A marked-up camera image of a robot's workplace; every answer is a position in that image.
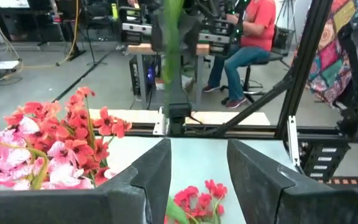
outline blue jeans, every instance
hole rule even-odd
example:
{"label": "blue jeans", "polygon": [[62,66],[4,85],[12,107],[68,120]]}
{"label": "blue jeans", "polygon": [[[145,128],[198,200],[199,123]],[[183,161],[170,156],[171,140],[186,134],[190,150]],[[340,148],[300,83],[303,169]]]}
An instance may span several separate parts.
{"label": "blue jeans", "polygon": [[227,75],[229,99],[241,100],[244,98],[238,67],[246,66],[255,60],[268,58],[270,52],[260,47],[240,47],[232,45],[227,57],[215,57],[214,65],[209,75],[208,85],[212,88],[221,85],[222,71]]}

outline red shirt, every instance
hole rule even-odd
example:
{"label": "red shirt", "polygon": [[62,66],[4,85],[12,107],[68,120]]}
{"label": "red shirt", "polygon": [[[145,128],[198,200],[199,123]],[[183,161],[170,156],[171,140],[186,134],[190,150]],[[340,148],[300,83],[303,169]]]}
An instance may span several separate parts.
{"label": "red shirt", "polygon": [[251,0],[247,9],[249,22],[265,27],[260,37],[245,35],[241,37],[241,47],[261,47],[267,51],[272,50],[274,26],[276,19],[275,0]]}

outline monitor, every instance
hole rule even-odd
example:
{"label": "monitor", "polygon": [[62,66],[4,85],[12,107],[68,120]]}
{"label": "monitor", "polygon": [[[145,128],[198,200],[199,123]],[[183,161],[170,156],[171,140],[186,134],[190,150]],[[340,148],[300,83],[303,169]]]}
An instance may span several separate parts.
{"label": "monitor", "polygon": [[0,0],[0,8],[29,9],[28,0]]}

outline wooden board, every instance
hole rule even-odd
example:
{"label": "wooden board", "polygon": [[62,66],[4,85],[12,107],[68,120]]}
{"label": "wooden board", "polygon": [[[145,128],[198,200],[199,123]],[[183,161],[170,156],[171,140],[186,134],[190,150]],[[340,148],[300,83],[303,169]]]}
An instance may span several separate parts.
{"label": "wooden board", "polygon": [[[91,118],[100,118],[99,110],[89,110]],[[124,119],[132,123],[155,123],[160,119],[158,111],[148,110],[109,110],[109,114]],[[204,124],[222,124],[229,121],[238,112],[218,112],[218,111],[200,111],[193,112],[193,117]],[[186,119],[186,124],[198,124],[190,118]],[[270,125],[265,113],[256,112],[243,120],[240,125]]]}
{"label": "wooden board", "polygon": [[[151,44],[129,45],[128,52],[130,54],[155,54]],[[197,55],[208,55],[209,44],[197,44]]]}

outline chair wheel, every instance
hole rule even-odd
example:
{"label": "chair wheel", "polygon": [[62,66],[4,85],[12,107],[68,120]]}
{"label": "chair wheel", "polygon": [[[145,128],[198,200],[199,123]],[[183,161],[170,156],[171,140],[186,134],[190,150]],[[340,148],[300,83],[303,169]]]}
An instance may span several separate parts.
{"label": "chair wheel", "polygon": [[229,98],[226,97],[225,99],[223,99],[223,100],[221,101],[221,104],[222,104],[222,105],[226,105],[226,103],[227,103],[228,100],[229,100]]}

